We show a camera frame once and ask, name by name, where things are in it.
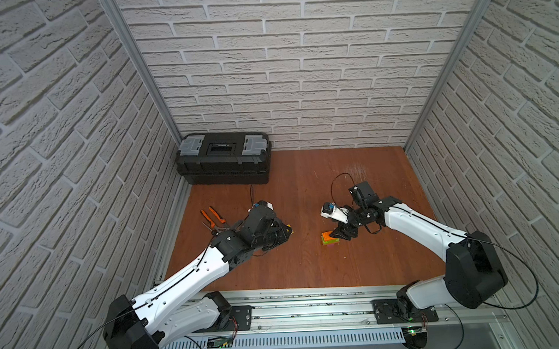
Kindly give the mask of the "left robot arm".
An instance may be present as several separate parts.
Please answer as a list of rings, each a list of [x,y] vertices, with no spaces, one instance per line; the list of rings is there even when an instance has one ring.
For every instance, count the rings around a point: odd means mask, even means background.
[[[233,226],[214,230],[201,254],[176,274],[133,299],[121,295],[111,302],[102,331],[108,349],[161,349],[192,332],[223,328],[231,306],[222,294],[187,302],[256,251],[286,243],[292,232],[266,201]]]

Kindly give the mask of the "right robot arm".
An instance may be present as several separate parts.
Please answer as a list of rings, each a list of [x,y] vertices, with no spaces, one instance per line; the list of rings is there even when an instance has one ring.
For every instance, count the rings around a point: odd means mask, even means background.
[[[404,234],[445,262],[445,274],[401,288],[393,308],[411,321],[435,305],[458,303],[476,309],[508,284],[508,277],[488,235],[467,233],[432,220],[395,197],[380,198],[368,182],[349,190],[358,208],[325,202],[320,215],[337,222],[331,237],[352,240],[372,223]]]

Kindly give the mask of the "orange lego brick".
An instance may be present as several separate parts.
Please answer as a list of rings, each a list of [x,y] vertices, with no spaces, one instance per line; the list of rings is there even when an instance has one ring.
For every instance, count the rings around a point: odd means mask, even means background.
[[[337,239],[337,238],[334,238],[334,237],[331,236],[331,231],[322,232],[322,242],[330,241],[330,240],[334,240],[334,239]]]

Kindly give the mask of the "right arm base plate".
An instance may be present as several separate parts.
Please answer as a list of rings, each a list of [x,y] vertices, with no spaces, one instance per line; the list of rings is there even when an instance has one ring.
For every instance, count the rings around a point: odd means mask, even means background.
[[[417,309],[404,299],[388,298],[371,301],[378,325],[389,323],[431,323],[439,316],[433,307]]]

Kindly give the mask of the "long green lego brick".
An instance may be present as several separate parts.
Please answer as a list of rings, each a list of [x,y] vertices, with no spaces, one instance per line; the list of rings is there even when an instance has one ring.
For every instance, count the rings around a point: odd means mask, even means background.
[[[332,244],[338,244],[339,243],[339,239],[334,239],[334,240],[330,240],[330,241],[324,241],[322,242],[323,246],[327,246],[327,245],[332,245]]]

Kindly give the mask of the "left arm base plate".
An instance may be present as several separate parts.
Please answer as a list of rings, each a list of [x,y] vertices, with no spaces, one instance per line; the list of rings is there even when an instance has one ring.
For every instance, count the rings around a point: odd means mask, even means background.
[[[196,334],[208,332],[249,331],[252,323],[253,307],[251,305],[232,306],[230,313],[222,312],[219,319],[209,328],[196,330]]]

